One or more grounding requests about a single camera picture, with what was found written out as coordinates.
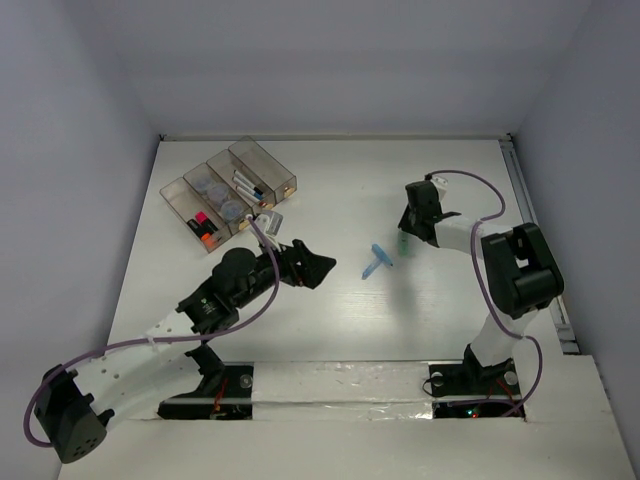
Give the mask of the red-capped white marker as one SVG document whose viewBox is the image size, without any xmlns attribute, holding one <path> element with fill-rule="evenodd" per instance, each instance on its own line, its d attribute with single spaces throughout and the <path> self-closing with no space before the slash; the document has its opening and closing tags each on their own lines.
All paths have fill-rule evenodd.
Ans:
<svg viewBox="0 0 640 480">
<path fill-rule="evenodd" d="M 234 185 L 234 189 L 236 190 L 236 192 L 237 192 L 238 194 L 240 194 L 241 196 L 243 196 L 243 197 L 244 197 L 246 200 L 248 200 L 250 203 L 257 204 L 259 207 L 265 207 L 265 206 L 266 206 L 266 202 L 265 202 L 263 199 L 262 199 L 261 201 L 258 201 L 258 200 L 255 200 L 255 199 L 249 198 L 249 197 L 247 197 L 246 195 L 244 195 L 242 192 L 238 191 L 238 190 L 236 189 L 235 185 Z"/>
</svg>

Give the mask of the blue-capped white marker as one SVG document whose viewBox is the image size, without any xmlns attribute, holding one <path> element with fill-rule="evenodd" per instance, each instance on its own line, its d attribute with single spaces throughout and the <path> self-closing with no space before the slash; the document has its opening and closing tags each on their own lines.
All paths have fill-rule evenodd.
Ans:
<svg viewBox="0 0 640 480">
<path fill-rule="evenodd" d="M 236 183 L 242 183 L 249 190 L 252 190 L 257 196 L 262 197 L 264 195 L 264 192 L 249 180 L 240 170 L 234 171 L 233 178 Z"/>
</svg>

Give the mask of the clear jar of paperclips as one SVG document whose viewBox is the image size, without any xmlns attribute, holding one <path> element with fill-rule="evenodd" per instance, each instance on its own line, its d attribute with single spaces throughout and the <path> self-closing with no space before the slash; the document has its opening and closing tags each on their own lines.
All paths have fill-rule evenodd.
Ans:
<svg viewBox="0 0 640 480">
<path fill-rule="evenodd" d="M 220 215 L 227 222 L 234 221 L 243 212 L 244 206 L 237 200 L 228 200 L 220 207 Z"/>
</svg>

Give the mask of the orange highlighter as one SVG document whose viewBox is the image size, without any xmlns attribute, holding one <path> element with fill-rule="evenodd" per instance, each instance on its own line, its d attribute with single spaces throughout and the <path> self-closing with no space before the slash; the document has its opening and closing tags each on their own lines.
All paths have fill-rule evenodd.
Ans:
<svg viewBox="0 0 640 480">
<path fill-rule="evenodd" d="M 196 235 L 200 242 L 204 245 L 208 252 L 214 250 L 217 246 L 216 233 L 213 235 L 206 232 L 195 219 L 187 221 L 187 226 Z"/>
</svg>

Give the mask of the pink highlighter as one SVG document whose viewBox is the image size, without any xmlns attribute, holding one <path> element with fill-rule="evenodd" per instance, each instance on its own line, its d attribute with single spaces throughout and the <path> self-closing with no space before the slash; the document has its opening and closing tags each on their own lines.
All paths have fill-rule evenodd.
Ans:
<svg viewBox="0 0 640 480">
<path fill-rule="evenodd" d="M 200 211 L 196 214 L 195 220 L 206 232 L 211 235 L 218 231 L 218 227 L 203 211 Z"/>
</svg>

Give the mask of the black-capped white marker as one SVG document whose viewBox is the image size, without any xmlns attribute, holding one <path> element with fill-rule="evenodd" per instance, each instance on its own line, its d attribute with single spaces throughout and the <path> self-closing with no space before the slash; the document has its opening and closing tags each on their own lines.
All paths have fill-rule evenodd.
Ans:
<svg viewBox="0 0 640 480">
<path fill-rule="evenodd" d="M 254 191 L 248 185 L 243 183 L 238 177 L 234 176 L 232 178 L 232 181 L 235 184 L 236 189 L 242 192 L 247 197 L 258 200 L 258 201 L 262 200 L 262 197 L 256 191 Z"/>
</svg>

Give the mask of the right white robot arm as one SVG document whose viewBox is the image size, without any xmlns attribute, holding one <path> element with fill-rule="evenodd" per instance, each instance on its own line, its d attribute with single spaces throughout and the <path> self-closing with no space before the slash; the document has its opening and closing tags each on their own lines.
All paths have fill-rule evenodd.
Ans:
<svg viewBox="0 0 640 480">
<path fill-rule="evenodd" d="M 441 386 L 459 381 L 482 392 L 506 372 L 514 346 L 537 314 L 563 293 L 564 279 L 536 224 L 500 226 L 444 212 L 445 189 L 433 176 L 406 185 L 405 191 L 400 230 L 471 258 L 489 313 L 462 362 L 447 367 Z"/>
</svg>

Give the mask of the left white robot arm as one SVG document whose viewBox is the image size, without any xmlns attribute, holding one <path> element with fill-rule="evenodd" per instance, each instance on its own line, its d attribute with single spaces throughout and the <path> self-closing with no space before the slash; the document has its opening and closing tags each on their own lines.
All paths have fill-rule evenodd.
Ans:
<svg viewBox="0 0 640 480">
<path fill-rule="evenodd" d="M 120 420 L 150 404 L 181 359 L 193 362 L 186 381 L 195 392 L 215 392 L 224 365 L 209 341 L 239 330 L 240 309 L 263 293 L 275 294 L 281 284 L 314 289 L 336 264 L 301 240 L 263 247 L 260 254 L 232 248 L 192 294 L 142 336 L 47 371 L 25 417 L 37 419 L 47 437 L 45 447 L 62 463 L 76 462 Z"/>
</svg>

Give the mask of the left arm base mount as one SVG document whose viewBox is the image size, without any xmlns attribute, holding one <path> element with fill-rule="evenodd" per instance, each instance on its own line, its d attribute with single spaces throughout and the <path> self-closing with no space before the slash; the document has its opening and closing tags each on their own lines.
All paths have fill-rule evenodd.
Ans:
<svg viewBox="0 0 640 480">
<path fill-rule="evenodd" d="M 254 365 L 225 365 L 214 350 L 202 344 L 185 356 L 198 366 L 200 382 L 186 393 L 162 401 L 163 420 L 251 420 Z"/>
</svg>

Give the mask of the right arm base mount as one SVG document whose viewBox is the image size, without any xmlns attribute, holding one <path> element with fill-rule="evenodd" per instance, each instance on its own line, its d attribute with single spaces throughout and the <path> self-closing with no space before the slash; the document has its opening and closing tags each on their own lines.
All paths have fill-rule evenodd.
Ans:
<svg viewBox="0 0 640 480">
<path fill-rule="evenodd" d="M 470 345 L 459 361 L 431 364 L 421 388 L 435 400 L 436 418 L 525 416 L 513 359 L 484 366 Z"/>
</svg>

